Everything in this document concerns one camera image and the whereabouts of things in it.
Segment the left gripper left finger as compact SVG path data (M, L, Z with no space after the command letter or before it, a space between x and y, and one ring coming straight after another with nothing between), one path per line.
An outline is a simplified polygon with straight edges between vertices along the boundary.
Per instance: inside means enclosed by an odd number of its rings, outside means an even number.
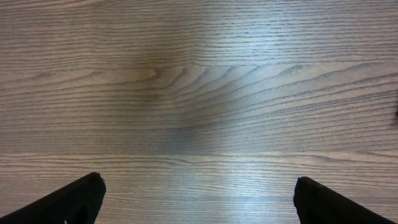
M94 224L105 193L104 179L92 172L1 217L1 224Z

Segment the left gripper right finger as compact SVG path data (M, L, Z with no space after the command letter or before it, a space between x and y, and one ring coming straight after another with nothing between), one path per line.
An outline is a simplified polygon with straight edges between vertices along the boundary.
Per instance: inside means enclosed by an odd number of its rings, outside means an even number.
M309 177L299 177L294 206L301 224L395 224Z

